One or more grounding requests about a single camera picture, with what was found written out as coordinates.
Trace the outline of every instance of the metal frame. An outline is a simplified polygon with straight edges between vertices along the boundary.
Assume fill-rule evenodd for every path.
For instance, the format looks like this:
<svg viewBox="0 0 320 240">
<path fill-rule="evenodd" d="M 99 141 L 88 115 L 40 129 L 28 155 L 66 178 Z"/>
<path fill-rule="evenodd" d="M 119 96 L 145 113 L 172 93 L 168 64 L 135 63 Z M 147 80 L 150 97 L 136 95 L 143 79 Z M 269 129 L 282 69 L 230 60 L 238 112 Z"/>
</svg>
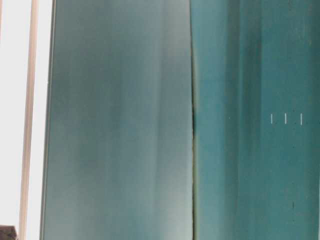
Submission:
<svg viewBox="0 0 320 240">
<path fill-rule="evenodd" d="M 31 2 L 31 16 L 30 16 L 30 35 L 29 35 L 29 55 L 28 55 L 28 69 L 27 69 L 27 82 L 26 82 L 26 97 L 25 97 L 21 194 L 20 194 L 19 229 L 18 229 L 20 240 L 25 240 L 26 233 L 27 233 L 27 211 L 28 211 L 28 193 L 29 193 L 29 177 L 30 177 L 30 154 L 31 154 L 33 108 L 34 108 L 37 33 L 38 33 L 38 8 L 39 8 L 39 1 L 32 0 L 32 2 Z"/>
<path fill-rule="evenodd" d="M 46 100 L 46 126 L 44 140 L 44 158 L 43 158 L 43 176 L 42 176 L 42 199 L 41 199 L 41 217 L 40 217 L 40 240 L 44 239 L 45 230 L 45 206 L 47 198 L 47 166 L 48 166 L 48 143 L 50 130 L 50 109 L 51 109 L 51 85 L 52 85 L 52 69 L 53 69 L 53 52 L 55 42 L 55 24 L 56 24 L 56 0 L 52 0 L 51 11 L 51 33 L 50 33 L 50 53 L 49 53 L 49 71 L 48 71 L 48 88 Z"/>
</svg>

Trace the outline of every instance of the green panel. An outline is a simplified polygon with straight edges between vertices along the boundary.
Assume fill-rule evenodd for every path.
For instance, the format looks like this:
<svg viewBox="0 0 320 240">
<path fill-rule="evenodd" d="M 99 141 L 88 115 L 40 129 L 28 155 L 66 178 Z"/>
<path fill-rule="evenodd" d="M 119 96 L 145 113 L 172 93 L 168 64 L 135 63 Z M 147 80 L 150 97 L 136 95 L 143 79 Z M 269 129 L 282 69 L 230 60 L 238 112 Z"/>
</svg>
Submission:
<svg viewBox="0 0 320 240">
<path fill-rule="evenodd" d="M 190 240 L 184 0 L 57 0 L 44 240 Z"/>
<path fill-rule="evenodd" d="M 191 14 L 196 239 L 317 240 L 320 2 L 192 0 Z"/>
</svg>

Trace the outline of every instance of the teal wall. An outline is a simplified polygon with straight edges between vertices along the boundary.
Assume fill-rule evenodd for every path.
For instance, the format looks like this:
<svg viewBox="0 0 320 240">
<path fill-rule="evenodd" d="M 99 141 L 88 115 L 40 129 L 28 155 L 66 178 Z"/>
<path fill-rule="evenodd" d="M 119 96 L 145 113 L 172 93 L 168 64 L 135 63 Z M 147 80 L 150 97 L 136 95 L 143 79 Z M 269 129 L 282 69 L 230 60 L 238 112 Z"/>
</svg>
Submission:
<svg viewBox="0 0 320 240">
<path fill-rule="evenodd" d="M 191 16 L 196 239 L 317 240 L 320 2 L 192 0 Z"/>
<path fill-rule="evenodd" d="M 189 9 L 56 0 L 42 239 L 192 238 Z"/>
</svg>

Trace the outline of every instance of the dark object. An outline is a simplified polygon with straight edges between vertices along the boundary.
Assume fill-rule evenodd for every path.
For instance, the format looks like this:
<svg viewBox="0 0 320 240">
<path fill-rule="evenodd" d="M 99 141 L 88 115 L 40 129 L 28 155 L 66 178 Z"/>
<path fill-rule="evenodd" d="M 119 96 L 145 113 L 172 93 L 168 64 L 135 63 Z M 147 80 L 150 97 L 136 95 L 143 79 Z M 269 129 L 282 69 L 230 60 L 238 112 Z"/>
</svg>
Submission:
<svg viewBox="0 0 320 240">
<path fill-rule="evenodd" d="M 16 228 L 0 225 L 0 240 L 18 240 Z"/>
</svg>

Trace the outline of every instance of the teal panel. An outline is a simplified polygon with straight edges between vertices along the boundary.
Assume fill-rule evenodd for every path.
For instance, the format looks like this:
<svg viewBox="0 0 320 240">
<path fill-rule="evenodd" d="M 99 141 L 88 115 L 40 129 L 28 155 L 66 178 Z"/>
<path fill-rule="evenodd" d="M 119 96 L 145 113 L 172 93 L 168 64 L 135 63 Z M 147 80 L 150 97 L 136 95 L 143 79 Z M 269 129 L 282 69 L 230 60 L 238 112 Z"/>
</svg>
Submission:
<svg viewBox="0 0 320 240">
<path fill-rule="evenodd" d="M 189 9 L 56 1 L 42 239 L 192 238 Z"/>
<path fill-rule="evenodd" d="M 317 240 L 320 2 L 192 0 L 191 16 L 196 239 Z"/>
</svg>

